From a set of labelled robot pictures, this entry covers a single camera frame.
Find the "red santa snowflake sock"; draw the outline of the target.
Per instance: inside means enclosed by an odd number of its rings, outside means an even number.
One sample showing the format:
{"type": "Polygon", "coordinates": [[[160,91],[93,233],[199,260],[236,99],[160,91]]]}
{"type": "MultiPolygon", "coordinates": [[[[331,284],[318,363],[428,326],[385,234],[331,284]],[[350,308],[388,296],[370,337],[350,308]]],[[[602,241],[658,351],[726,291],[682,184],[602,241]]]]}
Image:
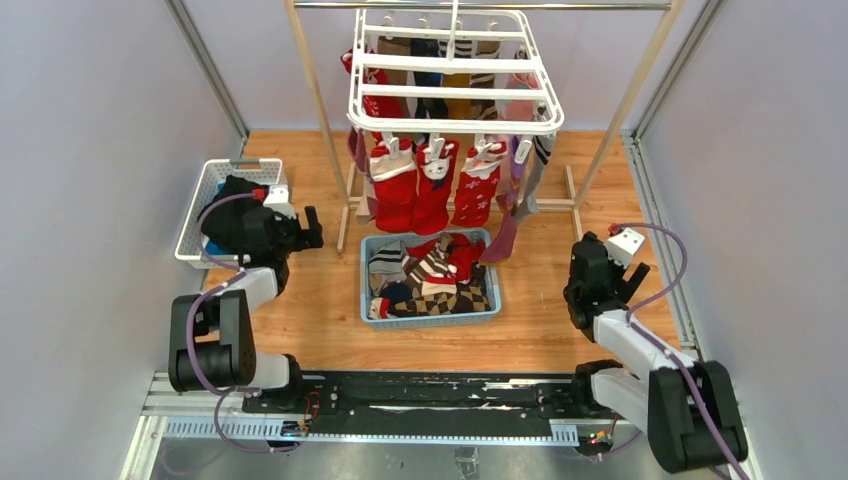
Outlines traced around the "red santa snowflake sock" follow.
{"type": "Polygon", "coordinates": [[[499,162],[483,163],[470,157],[469,150],[459,174],[451,223],[475,228],[483,226],[489,219],[492,200],[501,178],[501,163],[504,158],[509,158],[509,153],[499,162]]]}

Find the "white hanger clip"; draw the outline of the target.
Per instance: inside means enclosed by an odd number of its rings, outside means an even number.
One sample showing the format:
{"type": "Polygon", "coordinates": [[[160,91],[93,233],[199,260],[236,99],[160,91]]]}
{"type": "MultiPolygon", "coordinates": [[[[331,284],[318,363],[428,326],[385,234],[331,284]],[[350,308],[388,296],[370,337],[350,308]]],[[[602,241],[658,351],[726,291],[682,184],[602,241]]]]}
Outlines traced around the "white hanger clip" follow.
{"type": "Polygon", "coordinates": [[[502,135],[489,135],[469,150],[469,156],[477,162],[499,162],[509,153],[507,140],[508,138],[502,135]]]}
{"type": "Polygon", "coordinates": [[[444,150],[445,139],[438,132],[429,135],[427,147],[425,148],[425,160],[427,163],[440,161],[444,150]]]}
{"type": "Polygon", "coordinates": [[[392,132],[384,131],[381,133],[382,144],[387,149],[388,155],[395,158],[400,151],[400,139],[392,132]]]}
{"type": "Polygon", "coordinates": [[[533,139],[534,137],[532,135],[525,135],[518,141],[513,155],[513,161],[515,164],[523,165],[526,163],[527,158],[533,149],[533,139]]]}

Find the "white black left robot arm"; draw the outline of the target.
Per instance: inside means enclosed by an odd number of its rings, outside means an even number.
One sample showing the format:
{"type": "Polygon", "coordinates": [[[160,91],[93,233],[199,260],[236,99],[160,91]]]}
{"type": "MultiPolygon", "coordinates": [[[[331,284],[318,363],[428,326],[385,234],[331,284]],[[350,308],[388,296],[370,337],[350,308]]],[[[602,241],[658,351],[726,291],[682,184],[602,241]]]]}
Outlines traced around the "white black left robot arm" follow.
{"type": "Polygon", "coordinates": [[[233,275],[173,300],[167,373],[174,390],[218,396],[268,392],[286,413],[305,404],[307,386],[297,360],[260,352],[251,322],[254,311],[284,292],[290,255],[324,245],[315,208],[304,213],[299,218],[286,181],[261,185],[236,176],[228,176],[199,211],[202,258],[233,275]]]}

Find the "maroon yellow purple long sock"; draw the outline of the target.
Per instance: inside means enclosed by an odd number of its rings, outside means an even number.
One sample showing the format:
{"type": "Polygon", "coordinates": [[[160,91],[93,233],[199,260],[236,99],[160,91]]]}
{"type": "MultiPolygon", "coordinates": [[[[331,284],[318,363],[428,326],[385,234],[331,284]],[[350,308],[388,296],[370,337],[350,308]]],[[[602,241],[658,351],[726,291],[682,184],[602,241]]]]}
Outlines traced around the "maroon yellow purple long sock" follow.
{"type": "Polygon", "coordinates": [[[508,140],[509,160],[503,163],[501,173],[505,173],[505,179],[501,180],[497,187],[495,196],[496,204],[503,214],[500,228],[491,243],[483,252],[480,262],[484,265],[494,265],[508,259],[513,252],[514,242],[517,237],[518,224],[513,219],[513,209],[517,206],[518,194],[526,163],[517,165],[513,161],[516,146],[521,137],[513,136],[508,140]]]}

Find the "red beige christmas sock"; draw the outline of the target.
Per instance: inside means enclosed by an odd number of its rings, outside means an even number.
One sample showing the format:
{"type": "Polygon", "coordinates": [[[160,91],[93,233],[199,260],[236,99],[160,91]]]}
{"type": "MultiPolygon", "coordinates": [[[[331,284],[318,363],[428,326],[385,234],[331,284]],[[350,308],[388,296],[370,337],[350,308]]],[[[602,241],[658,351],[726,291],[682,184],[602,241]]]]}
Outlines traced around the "red beige christmas sock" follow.
{"type": "Polygon", "coordinates": [[[368,158],[376,198],[376,227],[388,233],[409,232],[417,199],[417,163],[410,139],[399,140],[395,155],[380,142],[368,158]]]}

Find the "white plastic sock hanger frame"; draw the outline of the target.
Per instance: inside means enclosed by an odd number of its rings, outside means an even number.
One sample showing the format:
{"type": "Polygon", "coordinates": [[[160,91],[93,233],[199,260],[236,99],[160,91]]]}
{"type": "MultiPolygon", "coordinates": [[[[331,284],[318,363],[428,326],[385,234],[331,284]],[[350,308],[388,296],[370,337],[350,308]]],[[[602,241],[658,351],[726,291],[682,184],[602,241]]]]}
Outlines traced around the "white plastic sock hanger frame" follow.
{"type": "Polygon", "coordinates": [[[392,133],[545,135],[558,131],[565,114],[541,58],[527,16],[519,10],[466,7],[457,1],[443,7],[403,2],[371,2],[356,10],[354,40],[346,58],[350,70],[347,117],[361,129],[392,133]],[[413,38],[437,40],[440,57],[412,56],[413,38]],[[499,41],[493,60],[458,58],[457,40],[499,41]],[[514,60],[519,46],[527,60],[514,60]],[[415,85],[414,71],[442,75],[440,87],[415,85]],[[461,87],[471,73],[496,74],[493,89],[461,87]],[[510,73],[532,72],[538,90],[507,89],[510,73]],[[446,119],[416,119],[416,99],[442,98],[446,119]],[[495,120],[459,119],[460,99],[495,100],[495,120]]]}

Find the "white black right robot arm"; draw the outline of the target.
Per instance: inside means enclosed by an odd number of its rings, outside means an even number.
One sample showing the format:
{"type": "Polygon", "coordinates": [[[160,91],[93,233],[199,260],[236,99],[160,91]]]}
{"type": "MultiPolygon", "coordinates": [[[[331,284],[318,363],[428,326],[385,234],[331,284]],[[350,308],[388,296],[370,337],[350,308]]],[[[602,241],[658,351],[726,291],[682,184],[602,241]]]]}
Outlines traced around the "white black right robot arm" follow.
{"type": "Polygon", "coordinates": [[[633,262],[643,227],[615,224],[606,239],[587,232],[571,247],[570,320],[615,356],[576,367],[572,404],[584,416],[609,409],[629,421],[668,473],[727,465],[746,478],[749,445],[728,370],[684,354],[636,318],[631,299],[650,271],[633,262]]]}

